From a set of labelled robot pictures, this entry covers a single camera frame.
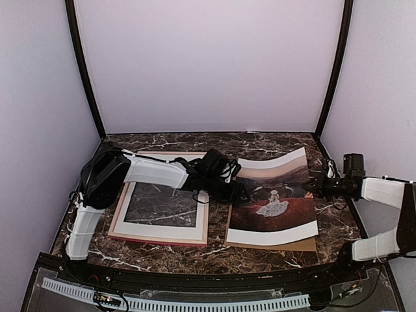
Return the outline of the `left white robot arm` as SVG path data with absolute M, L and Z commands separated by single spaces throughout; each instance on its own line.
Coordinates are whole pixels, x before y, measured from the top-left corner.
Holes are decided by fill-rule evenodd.
M 81 170 L 81 184 L 70 200 L 77 214 L 64 254 L 71 259 L 66 272 L 77 283 L 87 283 L 91 268 L 84 264 L 90 241 L 104 210 L 117 199 L 125 183 L 163 185 L 184 191 L 204 191 L 222 203 L 243 203 L 250 196 L 243 183 L 236 181 L 241 165 L 216 149 L 201 158 L 186 160 L 157 159 L 122 149 L 115 142 L 106 143 Z

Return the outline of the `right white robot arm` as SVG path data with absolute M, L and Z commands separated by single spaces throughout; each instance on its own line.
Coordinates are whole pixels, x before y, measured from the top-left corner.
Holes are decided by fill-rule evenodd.
M 357 263 L 381 261 L 393 257 L 415 257 L 415 182 L 375 177 L 322 176 L 302 185 L 318 198 L 334 197 L 367 200 L 400 210 L 398 224 L 391 230 L 367 239 L 347 242 L 341 248 L 339 262 L 332 266 L 332 277 L 345 282 L 356 273 Z

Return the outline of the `brown backing board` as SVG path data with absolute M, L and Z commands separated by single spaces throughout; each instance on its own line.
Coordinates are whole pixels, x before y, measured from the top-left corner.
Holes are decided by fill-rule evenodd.
M 231 208 L 225 245 L 266 249 L 315 251 L 319 233 L 310 205 L 253 205 Z

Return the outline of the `white mat board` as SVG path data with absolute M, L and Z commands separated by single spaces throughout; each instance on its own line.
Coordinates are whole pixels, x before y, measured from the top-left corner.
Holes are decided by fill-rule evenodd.
M 156 152 L 132 156 L 108 236 L 154 244 L 207 245 L 209 196 L 201 191 L 182 191 L 160 185 L 164 177 L 174 177 L 168 184 L 176 186 L 179 174 L 164 174 L 167 161 L 182 157 L 187 161 L 201 158 L 204 152 Z

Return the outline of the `pink wooden picture frame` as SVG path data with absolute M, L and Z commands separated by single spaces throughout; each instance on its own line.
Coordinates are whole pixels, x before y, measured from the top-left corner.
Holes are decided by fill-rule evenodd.
M 198 199 L 196 227 L 154 226 L 129 223 L 124 220 L 133 189 L 134 182 L 125 184 L 118 201 L 108 236 L 136 242 L 153 244 L 173 244 L 205 246 L 208 237 L 209 197 L 201 191 Z

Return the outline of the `canyon photo print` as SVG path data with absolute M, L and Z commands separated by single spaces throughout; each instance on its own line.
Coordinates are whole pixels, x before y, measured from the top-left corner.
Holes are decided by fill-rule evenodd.
M 239 159 L 236 180 L 249 200 L 231 206 L 228 244 L 276 246 L 319 233 L 313 195 L 302 188 L 309 180 L 304 148 L 267 161 Z

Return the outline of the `clear acrylic sheet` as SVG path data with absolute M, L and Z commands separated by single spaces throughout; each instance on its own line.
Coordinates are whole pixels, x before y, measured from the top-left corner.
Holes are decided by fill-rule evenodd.
M 134 224 L 195 228 L 197 206 L 190 192 L 136 183 L 124 220 Z

